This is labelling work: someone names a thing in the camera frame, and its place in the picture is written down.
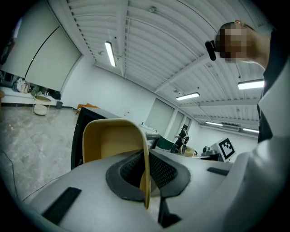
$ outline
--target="cable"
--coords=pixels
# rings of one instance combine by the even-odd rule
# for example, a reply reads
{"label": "cable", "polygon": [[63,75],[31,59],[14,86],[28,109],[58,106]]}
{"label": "cable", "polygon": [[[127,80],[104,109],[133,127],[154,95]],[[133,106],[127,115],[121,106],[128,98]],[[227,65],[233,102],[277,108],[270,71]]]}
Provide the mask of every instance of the cable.
{"label": "cable", "polygon": [[12,162],[12,160],[8,157],[8,155],[7,155],[3,150],[0,149],[0,151],[1,151],[4,155],[6,155],[7,159],[9,159],[9,161],[10,161],[11,164],[12,164],[13,182],[14,182],[14,187],[15,187],[15,193],[16,193],[16,197],[19,198],[19,197],[18,197],[18,193],[17,193],[16,184],[15,184],[15,176],[14,176],[14,166],[13,166],[13,162]]}
{"label": "cable", "polygon": [[185,6],[187,6],[188,8],[190,8],[192,11],[194,11],[196,14],[198,14],[204,21],[206,21],[207,22],[207,24],[217,33],[217,31],[215,30],[215,28],[213,28],[213,26],[203,17],[203,16],[201,16],[198,12],[196,12],[194,9],[192,9],[190,6],[188,6],[188,5],[186,5],[185,3],[183,3],[183,2],[181,2],[181,1],[179,1],[179,0],[177,0],[179,3],[181,3],[181,4],[183,4],[183,5],[185,5]]}
{"label": "cable", "polygon": [[30,197],[30,195],[32,195],[32,194],[34,194],[36,191],[42,189],[45,185],[47,185],[48,183],[52,182],[53,180],[56,180],[56,179],[58,179],[58,178],[61,178],[61,177],[64,176],[65,174],[63,174],[63,175],[61,175],[61,176],[59,176],[59,177],[57,177],[57,178],[54,178],[54,179],[48,181],[46,184],[44,184],[43,186],[39,187],[37,190],[35,190],[35,191],[33,191],[32,193],[28,194],[28,195],[27,195],[26,197],[24,197],[21,201],[25,201],[28,197]]}

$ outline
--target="black device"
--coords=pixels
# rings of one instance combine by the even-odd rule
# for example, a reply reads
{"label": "black device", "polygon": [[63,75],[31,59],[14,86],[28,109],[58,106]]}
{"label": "black device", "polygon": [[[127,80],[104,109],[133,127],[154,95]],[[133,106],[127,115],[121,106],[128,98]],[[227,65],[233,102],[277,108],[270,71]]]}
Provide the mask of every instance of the black device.
{"label": "black device", "polygon": [[211,40],[211,41],[205,42],[205,47],[207,48],[210,59],[215,61],[217,58],[215,52],[217,50],[216,50],[216,46],[214,45],[214,41]]}

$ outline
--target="window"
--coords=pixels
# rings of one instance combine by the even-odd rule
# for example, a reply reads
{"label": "window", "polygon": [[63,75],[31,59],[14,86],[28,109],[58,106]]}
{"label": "window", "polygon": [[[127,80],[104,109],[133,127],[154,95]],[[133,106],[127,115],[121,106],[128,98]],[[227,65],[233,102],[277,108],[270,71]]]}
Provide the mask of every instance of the window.
{"label": "window", "polygon": [[180,112],[177,112],[177,115],[175,117],[175,120],[172,124],[172,127],[170,129],[170,132],[168,134],[168,139],[173,141],[174,140],[174,136],[178,135],[181,132],[181,128],[182,128],[182,120],[183,120],[184,115]]}
{"label": "window", "polygon": [[190,124],[190,118],[186,118],[184,124],[188,127]]}
{"label": "window", "polygon": [[155,99],[145,125],[158,131],[163,136],[169,124],[174,108]]}

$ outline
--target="ceiling beam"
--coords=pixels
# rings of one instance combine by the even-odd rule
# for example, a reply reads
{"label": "ceiling beam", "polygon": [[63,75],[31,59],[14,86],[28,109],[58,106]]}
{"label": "ceiling beam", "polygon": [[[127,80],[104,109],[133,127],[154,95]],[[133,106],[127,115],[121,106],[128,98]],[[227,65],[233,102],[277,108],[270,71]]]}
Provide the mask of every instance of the ceiling beam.
{"label": "ceiling beam", "polygon": [[125,75],[125,31],[128,2],[129,0],[118,0],[117,3],[117,42],[122,76]]}
{"label": "ceiling beam", "polygon": [[195,61],[190,63],[188,66],[184,67],[183,69],[179,70],[177,73],[175,73],[172,77],[170,77],[166,82],[162,83],[156,90],[155,93],[162,90],[165,86],[169,85],[170,83],[173,83],[177,80],[179,80],[181,77],[183,77],[185,74],[192,72],[195,68],[198,68],[207,62],[209,62],[209,55],[204,54],[203,56],[197,58]]}
{"label": "ceiling beam", "polygon": [[[207,121],[209,121],[207,116],[194,115],[193,117],[196,118],[197,120],[207,120]],[[253,121],[253,120],[233,119],[233,118],[219,118],[219,117],[211,117],[211,119],[213,121],[217,121],[217,122],[234,123],[234,124],[248,125],[248,126],[259,126],[258,121]]]}
{"label": "ceiling beam", "polygon": [[[229,100],[229,101],[209,101],[198,103],[198,106],[256,106],[259,99]],[[180,108],[197,107],[194,103],[182,104]]]}
{"label": "ceiling beam", "polygon": [[245,137],[250,137],[250,138],[255,138],[255,139],[258,138],[257,135],[251,135],[251,134],[238,132],[238,131],[232,131],[232,130],[225,130],[225,129],[222,129],[222,128],[219,128],[219,127],[213,127],[213,126],[200,126],[200,127],[208,128],[208,129],[212,129],[212,130],[217,130],[217,131],[223,131],[223,132],[226,132],[226,133],[231,133],[231,134],[236,134],[236,135],[242,135],[242,136],[245,136]]}

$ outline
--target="white wall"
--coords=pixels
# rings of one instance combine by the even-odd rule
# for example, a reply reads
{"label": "white wall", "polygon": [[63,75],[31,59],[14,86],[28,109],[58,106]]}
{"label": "white wall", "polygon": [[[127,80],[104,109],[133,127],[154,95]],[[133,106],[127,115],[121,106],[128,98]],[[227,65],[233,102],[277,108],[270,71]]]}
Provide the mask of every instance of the white wall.
{"label": "white wall", "polygon": [[169,134],[167,136],[167,139],[170,141],[174,140],[174,136],[178,135],[181,131],[180,125],[182,123],[184,115],[180,112],[177,112],[177,115],[175,117],[175,120],[171,126],[171,129],[169,131]]}
{"label": "white wall", "polygon": [[93,66],[85,57],[64,88],[64,106],[90,103],[136,124],[145,122],[156,95],[120,76]]}
{"label": "white wall", "polygon": [[159,99],[155,99],[145,125],[154,128],[161,136],[164,136],[173,112],[174,108]]}
{"label": "white wall", "polygon": [[58,26],[59,23],[54,18],[46,1],[37,1],[23,15],[17,43],[1,70],[24,78],[31,60]]}
{"label": "white wall", "polygon": [[29,67],[25,80],[39,86],[60,91],[79,51],[61,27],[46,40]]}
{"label": "white wall", "polygon": [[197,150],[197,142],[198,142],[198,136],[199,136],[199,130],[201,127],[198,125],[198,122],[195,120],[191,120],[190,125],[189,125],[189,130],[188,130],[188,136],[189,136],[189,141],[187,145],[191,148],[194,148]]}
{"label": "white wall", "polygon": [[[199,154],[202,153],[202,150],[205,146],[211,146],[212,144],[224,138],[229,138],[234,149],[236,150],[236,154],[230,160],[230,162],[234,162],[240,153],[252,151],[258,143],[258,139],[248,138],[242,135],[235,135],[208,128],[202,128],[198,125],[197,127],[199,128],[196,128],[196,126],[190,127],[188,132],[190,137],[188,145],[194,148]],[[197,135],[194,136],[194,139],[192,139],[191,135],[194,131],[197,131]]]}

